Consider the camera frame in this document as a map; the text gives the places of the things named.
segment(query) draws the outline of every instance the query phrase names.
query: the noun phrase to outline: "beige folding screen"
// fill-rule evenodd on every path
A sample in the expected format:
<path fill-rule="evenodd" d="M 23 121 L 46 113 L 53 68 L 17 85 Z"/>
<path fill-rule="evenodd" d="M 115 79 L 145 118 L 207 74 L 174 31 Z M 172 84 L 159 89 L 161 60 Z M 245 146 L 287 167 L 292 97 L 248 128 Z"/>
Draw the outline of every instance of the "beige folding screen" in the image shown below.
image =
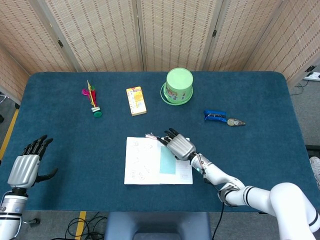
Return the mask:
<path fill-rule="evenodd" d="M 291 87 L 304 77 L 298 73 L 316 59 L 320 59 L 320 1 L 286 0 L 244 69 L 283 73 Z"/>
<path fill-rule="evenodd" d="M 0 44 L 29 74 L 71 71 L 27 0 L 0 0 Z"/>
<path fill-rule="evenodd" d="M 130 0 L 45 0 L 82 71 L 142 71 Z"/>
<path fill-rule="evenodd" d="M 0 92 L 20 103 L 28 73 L 0 46 Z"/>
<path fill-rule="evenodd" d="M 138 0 L 145 70 L 202 70 L 220 0 Z"/>
<path fill-rule="evenodd" d="M 205 70 L 242 71 L 281 0 L 225 0 Z"/>

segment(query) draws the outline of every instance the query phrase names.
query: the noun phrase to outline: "white paper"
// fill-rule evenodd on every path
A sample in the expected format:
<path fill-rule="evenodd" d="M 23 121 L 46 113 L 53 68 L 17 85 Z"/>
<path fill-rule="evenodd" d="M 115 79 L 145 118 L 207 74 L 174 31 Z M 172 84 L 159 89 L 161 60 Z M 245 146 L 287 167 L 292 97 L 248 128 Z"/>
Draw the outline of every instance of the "white paper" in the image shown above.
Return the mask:
<path fill-rule="evenodd" d="M 193 184 L 192 167 L 157 140 L 127 137 L 124 184 Z"/>

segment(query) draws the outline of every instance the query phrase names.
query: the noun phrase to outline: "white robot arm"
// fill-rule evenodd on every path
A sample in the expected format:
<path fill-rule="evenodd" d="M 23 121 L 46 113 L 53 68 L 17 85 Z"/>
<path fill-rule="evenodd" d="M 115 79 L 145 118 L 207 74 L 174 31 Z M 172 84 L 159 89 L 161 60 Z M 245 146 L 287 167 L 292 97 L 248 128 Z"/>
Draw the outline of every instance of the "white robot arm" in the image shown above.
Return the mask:
<path fill-rule="evenodd" d="M 55 168 L 48 175 L 38 175 L 38 169 L 47 146 L 53 141 L 47 135 L 40 137 L 25 147 L 13 164 L 8 184 L 11 191 L 4 194 L 0 203 L 0 239 L 13 240 L 19 233 L 22 224 L 22 214 L 28 195 L 27 190 L 35 183 L 51 179 L 58 171 Z"/>
<path fill-rule="evenodd" d="M 225 184 L 219 199 L 229 207 L 249 206 L 276 217 L 280 240 L 315 240 L 313 233 L 320 228 L 320 216 L 301 189 L 293 183 L 280 183 L 270 191 L 245 186 L 210 162 L 184 136 L 172 128 L 164 131 L 164 139 L 157 138 L 175 156 L 202 174 L 206 182 L 216 186 Z"/>

